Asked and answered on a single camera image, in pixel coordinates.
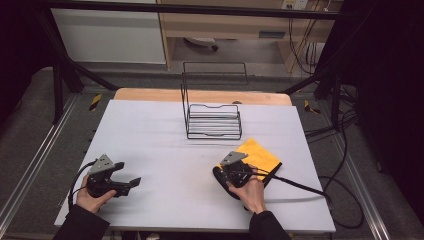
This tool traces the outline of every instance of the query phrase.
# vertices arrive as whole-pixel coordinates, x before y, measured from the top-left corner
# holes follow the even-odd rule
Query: metal bar
[[[71,64],[72,67],[75,70],[77,70],[78,72],[80,72],[81,74],[85,75],[86,77],[90,78],[91,80],[95,81],[96,83],[104,86],[105,88],[107,88],[111,91],[116,91],[120,88],[120,87],[118,87],[118,86],[116,86],[112,83],[109,83],[108,81],[104,80],[103,78],[97,76],[96,74],[92,73],[88,69],[82,67],[78,63],[74,62],[71,58],[68,58],[68,63]]]
[[[77,98],[78,98],[77,94],[74,94],[73,96],[69,98],[69,100],[67,101],[65,105],[65,111],[64,111],[64,114],[62,115],[62,118],[59,120],[59,122],[56,125],[53,125],[50,128],[49,133],[47,134],[46,138],[44,139],[43,143],[41,144],[40,148],[38,149],[31,163],[29,164],[27,170],[22,175],[21,179],[19,180],[19,183],[16,185],[15,189],[13,190],[6,204],[1,210],[0,239],[2,239],[3,235],[6,233],[6,230],[9,227],[10,222],[12,221],[16,212],[18,211],[19,206],[23,202],[27,192],[29,191],[32,183],[34,182],[35,177],[37,176],[38,172],[43,166],[45,159],[47,158],[51,148],[56,142],[56,139],[59,136],[60,132],[62,131],[63,126],[68,120],[68,117],[73,109],[73,105]]]
[[[185,13],[208,15],[232,15],[251,17],[275,17],[321,20],[354,20],[358,17],[352,13],[316,12],[302,10],[275,10],[242,7],[177,5],[177,4],[147,4],[147,3],[121,3],[121,2],[91,2],[67,0],[39,0],[36,2],[46,8],[124,11],[124,12],[157,12],[157,13]]]
[[[66,50],[63,48],[60,39],[56,36],[55,31],[52,28],[52,25],[49,23],[45,11],[36,11],[30,6],[26,6],[26,14],[31,14],[34,21],[30,21],[31,26],[35,29],[41,29],[41,31],[35,31],[38,34],[44,33],[46,39],[49,44],[46,44],[46,48],[51,54],[51,57],[55,64],[59,64],[61,68],[61,76],[63,80],[66,82],[71,92],[81,92],[84,88],[79,76],[75,73],[75,71],[70,68],[67,63]],[[44,41],[45,39],[40,36],[40,41]]]
[[[295,84],[295,85],[293,85],[293,86],[291,86],[291,87],[289,87],[285,90],[277,91],[276,93],[283,93],[283,94],[291,95],[291,94],[299,91],[300,89],[308,86],[309,84],[311,84],[315,81],[321,81],[323,78],[328,77],[329,76],[328,73],[329,72],[327,70],[319,71],[317,73],[314,73],[314,75],[306,78],[305,80],[303,80],[303,81],[301,81],[301,82],[299,82],[299,83],[297,83],[297,84]]]
[[[56,124],[63,114],[63,89],[62,89],[62,69],[60,64],[53,66],[53,83],[54,83],[54,119]]]
[[[323,104],[320,101],[320,109],[323,113],[323,116],[328,124],[331,123],[331,117],[330,117],[330,110],[328,108],[328,104]],[[342,139],[342,136],[340,134],[333,135],[332,138],[335,139],[338,150],[340,155],[343,155],[344,150],[344,142]],[[349,179],[351,181],[351,184],[353,186],[353,189],[356,193],[356,196],[359,199],[360,204],[362,205],[364,209],[365,217],[368,221],[368,225],[371,229],[371,232],[374,235],[375,239],[378,240],[389,240],[390,235],[389,232],[386,229],[386,226],[384,225],[383,220],[381,219],[380,213],[377,210],[377,207],[375,206],[375,203],[368,192],[368,189],[364,183],[364,180],[362,179],[359,171],[357,170],[355,163],[352,159],[352,157],[349,154],[349,150],[347,151],[346,156],[346,162],[345,167],[347,171],[347,175],[349,176]]]

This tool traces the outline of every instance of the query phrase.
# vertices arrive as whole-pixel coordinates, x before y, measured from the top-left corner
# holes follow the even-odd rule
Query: yellow sponge
[[[259,145],[259,143],[257,143],[253,138],[246,140],[246,142],[240,145],[236,151],[249,155],[242,160],[244,163],[253,165],[258,169],[266,171],[262,172],[259,170],[258,173],[275,173],[282,165],[281,161],[276,156]],[[265,177],[258,176],[258,178],[263,180]]]

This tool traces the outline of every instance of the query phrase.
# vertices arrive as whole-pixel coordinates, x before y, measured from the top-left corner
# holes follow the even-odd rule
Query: human hand
[[[258,172],[257,168],[249,165],[253,169],[253,172]],[[240,188],[234,187],[233,184],[227,181],[228,189],[237,194],[244,206],[249,211],[259,214],[266,211],[265,200],[264,200],[264,183],[258,179],[256,175],[252,175],[249,181]]]
[[[87,179],[88,175],[84,176],[84,179],[82,180],[81,190],[78,191],[77,194],[77,205],[84,208],[87,211],[90,211],[92,213],[97,213],[100,209],[100,207],[103,204],[106,204],[106,202],[111,199],[115,194],[115,190],[110,190],[109,192],[103,194],[103,196],[98,198],[93,198],[87,191]]]

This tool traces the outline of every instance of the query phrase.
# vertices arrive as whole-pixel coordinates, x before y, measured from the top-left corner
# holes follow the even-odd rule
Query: metal dish rack
[[[214,68],[217,64],[228,67],[238,66],[242,71],[220,72],[204,71],[189,72],[188,64],[207,64]],[[181,84],[181,97],[183,103],[184,120],[188,139],[218,139],[239,140],[242,135],[242,124],[239,107],[236,104],[191,104],[189,101],[189,87],[200,85],[247,85],[247,73],[244,63],[210,63],[210,62],[184,62],[183,83]],[[204,82],[210,77],[211,82]],[[230,80],[225,84],[219,79]]]

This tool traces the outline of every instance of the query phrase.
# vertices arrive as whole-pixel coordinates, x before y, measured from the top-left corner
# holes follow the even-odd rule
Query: white tabletop
[[[295,107],[239,105],[239,110],[241,140],[189,140],[181,103],[110,101],[81,166],[107,154],[125,163],[112,180],[141,177],[141,182],[98,214],[122,230],[246,232],[251,214],[225,192],[212,168],[248,138],[281,160],[277,176],[322,189]],[[274,179],[265,201],[289,232],[335,231],[321,196]],[[64,204],[56,226],[67,212]]]

